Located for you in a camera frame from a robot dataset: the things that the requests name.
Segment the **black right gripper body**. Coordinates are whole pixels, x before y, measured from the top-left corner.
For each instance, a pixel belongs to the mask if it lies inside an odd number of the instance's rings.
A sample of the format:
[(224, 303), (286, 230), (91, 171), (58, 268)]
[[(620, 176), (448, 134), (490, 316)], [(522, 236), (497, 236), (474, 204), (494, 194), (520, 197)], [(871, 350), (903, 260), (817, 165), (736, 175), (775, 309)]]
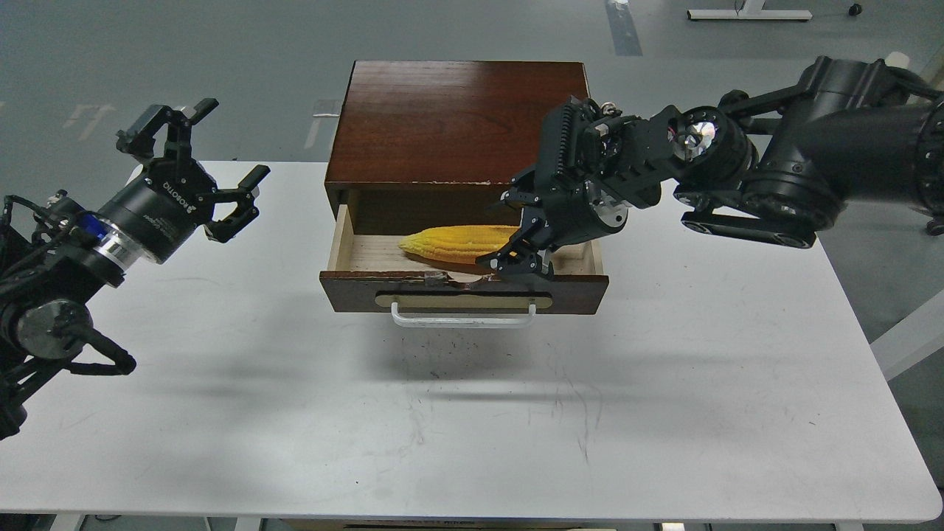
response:
[(644, 184), (631, 171), (637, 125), (641, 117), (590, 98), (569, 97), (543, 118), (536, 161), (516, 177), (550, 177), (545, 205), (554, 249), (618, 233), (628, 209), (660, 201), (660, 184)]

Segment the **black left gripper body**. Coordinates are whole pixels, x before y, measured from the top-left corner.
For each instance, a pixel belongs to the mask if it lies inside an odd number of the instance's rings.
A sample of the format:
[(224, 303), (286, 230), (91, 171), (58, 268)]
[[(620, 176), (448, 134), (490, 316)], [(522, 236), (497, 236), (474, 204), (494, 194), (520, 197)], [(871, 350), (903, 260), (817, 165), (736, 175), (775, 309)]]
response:
[(142, 165), (138, 177), (97, 214), (131, 236), (149, 260), (164, 263), (198, 226), (210, 221), (212, 208), (196, 196), (216, 187), (216, 180), (195, 160), (178, 170), (174, 161), (156, 159)]

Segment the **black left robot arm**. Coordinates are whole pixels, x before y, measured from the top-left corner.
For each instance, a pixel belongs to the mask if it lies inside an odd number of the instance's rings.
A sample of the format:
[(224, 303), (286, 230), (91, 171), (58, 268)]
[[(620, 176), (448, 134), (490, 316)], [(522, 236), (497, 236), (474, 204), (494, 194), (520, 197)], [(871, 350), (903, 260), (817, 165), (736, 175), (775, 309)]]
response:
[(229, 242), (257, 218), (257, 186), (270, 169), (257, 165), (222, 189), (192, 155), (192, 129), (217, 108), (206, 98), (192, 110), (151, 105), (116, 134), (118, 151), (139, 175), (99, 209), (64, 190), (43, 205), (2, 198), (1, 436), (27, 419), (24, 404), (60, 371), (128, 375), (137, 363), (95, 329), (88, 301), (117, 287), (139, 259), (164, 263), (202, 226)]

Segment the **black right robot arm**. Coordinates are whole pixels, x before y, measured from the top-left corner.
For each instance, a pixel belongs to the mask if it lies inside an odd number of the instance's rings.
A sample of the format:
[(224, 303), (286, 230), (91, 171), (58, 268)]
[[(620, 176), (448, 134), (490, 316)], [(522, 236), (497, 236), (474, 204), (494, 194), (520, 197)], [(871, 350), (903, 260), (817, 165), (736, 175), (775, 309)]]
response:
[(519, 228), (478, 266), (550, 280), (552, 253), (618, 233), (662, 184), (691, 231), (808, 249), (847, 203), (942, 217), (942, 92), (882, 60), (818, 57), (788, 88), (647, 119), (571, 97), (541, 125), (536, 163), (502, 201)]

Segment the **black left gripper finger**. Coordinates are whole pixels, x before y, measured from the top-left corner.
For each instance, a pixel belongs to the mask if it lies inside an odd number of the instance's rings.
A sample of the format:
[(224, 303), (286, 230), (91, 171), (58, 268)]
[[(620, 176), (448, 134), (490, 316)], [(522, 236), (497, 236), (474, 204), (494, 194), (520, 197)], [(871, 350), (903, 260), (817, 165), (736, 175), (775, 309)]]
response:
[(162, 158), (178, 164), (192, 160), (192, 128), (220, 105), (215, 98), (204, 98), (193, 108), (149, 105), (127, 131), (116, 132), (116, 148), (139, 164), (149, 164), (155, 155), (156, 134), (165, 128)]
[(204, 194), (204, 203), (217, 205), (223, 203), (234, 204), (234, 209), (225, 218), (219, 221), (213, 221), (204, 224), (204, 232), (209, 240), (226, 244), (239, 232), (242, 232), (252, 221), (255, 221), (259, 215), (259, 210), (255, 206), (257, 196), (257, 185), (266, 178), (271, 172), (269, 166), (258, 164), (246, 177), (236, 186), (236, 188), (206, 192)]

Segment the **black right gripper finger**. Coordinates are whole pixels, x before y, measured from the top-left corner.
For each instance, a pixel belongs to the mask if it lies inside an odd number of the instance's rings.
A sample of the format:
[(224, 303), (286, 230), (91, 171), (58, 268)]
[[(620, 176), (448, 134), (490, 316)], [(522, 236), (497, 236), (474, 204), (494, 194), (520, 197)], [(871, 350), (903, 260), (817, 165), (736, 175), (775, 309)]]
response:
[(550, 177), (517, 176), (499, 196), (499, 201), (516, 210), (519, 228), (546, 228), (550, 226), (545, 205), (549, 195)]
[(492, 270), (506, 280), (552, 280), (555, 246), (545, 221), (526, 221), (518, 226), (489, 226), (496, 240), (476, 256), (476, 265)]

